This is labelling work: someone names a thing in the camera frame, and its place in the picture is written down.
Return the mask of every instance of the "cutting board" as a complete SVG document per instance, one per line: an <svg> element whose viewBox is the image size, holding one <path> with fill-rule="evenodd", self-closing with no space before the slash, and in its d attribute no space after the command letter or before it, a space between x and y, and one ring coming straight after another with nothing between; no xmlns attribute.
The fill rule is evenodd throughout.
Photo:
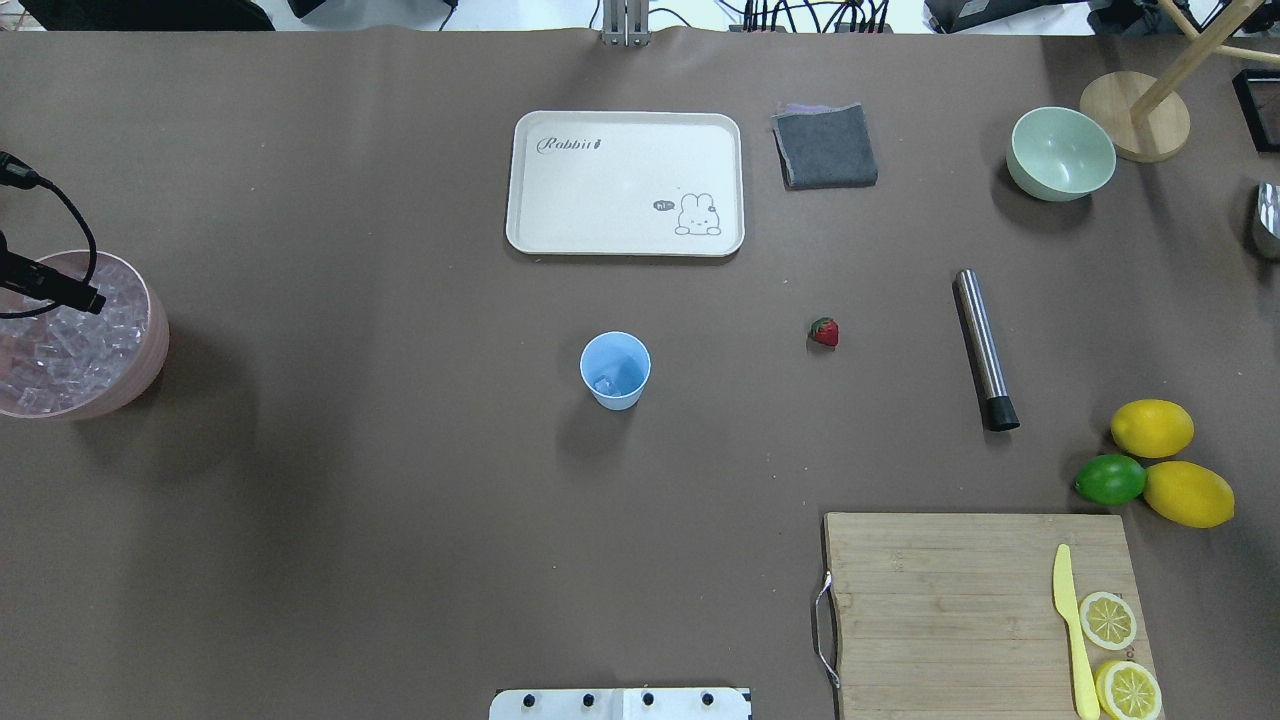
<svg viewBox="0 0 1280 720"><path fill-rule="evenodd" d="M842 720L1075 717L1059 543L1078 601L1112 592L1138 618L1125 651L1085 641L1091 666L1128 659L1160 679L1117 516L829 512L826 541Z"/></svg>

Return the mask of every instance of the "lemon slice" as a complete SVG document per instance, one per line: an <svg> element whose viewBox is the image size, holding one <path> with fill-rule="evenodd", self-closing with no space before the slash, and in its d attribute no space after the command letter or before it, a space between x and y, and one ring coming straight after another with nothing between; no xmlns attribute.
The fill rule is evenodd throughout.
<svg viewBox="0 0 1280 720"><path fill-rule="evenodd" d="M1156 720L1160 716L1160 685L1151 670L1137 662L1103 662L1096 687L1102 710L1116 720Z"/></svg>
<svg viewBox="0 0 1280 720"><path fill-rule="evenodd" d="M1138 620L1123 597L1096 592L1080 602L1084 637L1103 650L1124 650L1138 637Z"/></svg>

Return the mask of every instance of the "blue cup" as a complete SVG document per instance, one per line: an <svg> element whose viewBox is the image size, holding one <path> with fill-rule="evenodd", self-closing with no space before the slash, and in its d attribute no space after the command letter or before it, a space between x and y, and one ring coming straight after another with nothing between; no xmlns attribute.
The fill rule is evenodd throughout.
<svg viewBox="0 0 1280 720"><path fill-rule="evenodd" d="M582 382L609 410L626 410L640 400L650 366L644 343L617 331L595 336L579 361Z"/></svg>

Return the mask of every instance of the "citrus fruit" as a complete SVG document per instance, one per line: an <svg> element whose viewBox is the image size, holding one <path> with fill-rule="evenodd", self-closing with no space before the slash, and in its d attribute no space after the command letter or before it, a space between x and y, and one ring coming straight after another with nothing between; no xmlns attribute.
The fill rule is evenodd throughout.
<svg viewBox="0 0 1280 720"><path fill-rule="evenodd" d="M1120 450L1138 457L1169 457L1194 434L1192 416L1167 400L1134 400L1111 416L1111 437Z"/></svg>
<svg viewBox="0 0 1280 720"><path fill-rule="evenodd" d="M1124 505L1144 487L1147 470L1128 455L1098 455L1075 474L1075 492L1102 505Z"/></svg>
<svg viewBox="0 0 1280 720"><path fill-rule="evenodd" d="M1080 628L1102 650L1124 650L1138 637L1138 619L1117 594L1091 593L1080 601Z"/></svg>
<svg viewBox="0 0 1280 720"><path fill-rule="evenodd" d="M1156 676L1137 662L1112 660L1098 667L1098 703L1116 720L1155 720L1160 716Z"/></svg>
<svg viewBox="0 0 1280 720"><path fill-rule="evenodd" d="M1212 528L1235 516L1235 493L1217 473L1185 460L1147 468L1147 505L1189 528Z"/></svg>

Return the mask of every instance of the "strawberry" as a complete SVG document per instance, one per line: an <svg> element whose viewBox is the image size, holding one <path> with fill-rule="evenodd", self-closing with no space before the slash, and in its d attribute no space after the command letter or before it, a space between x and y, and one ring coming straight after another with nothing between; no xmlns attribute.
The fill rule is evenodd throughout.
<svg viewBox="0 0 1280 720"><path fill-rule="evenodd" d="M840 345L840 325L831 318L818 318L809 325L809 338L827 347L836 347Z"/></svg>

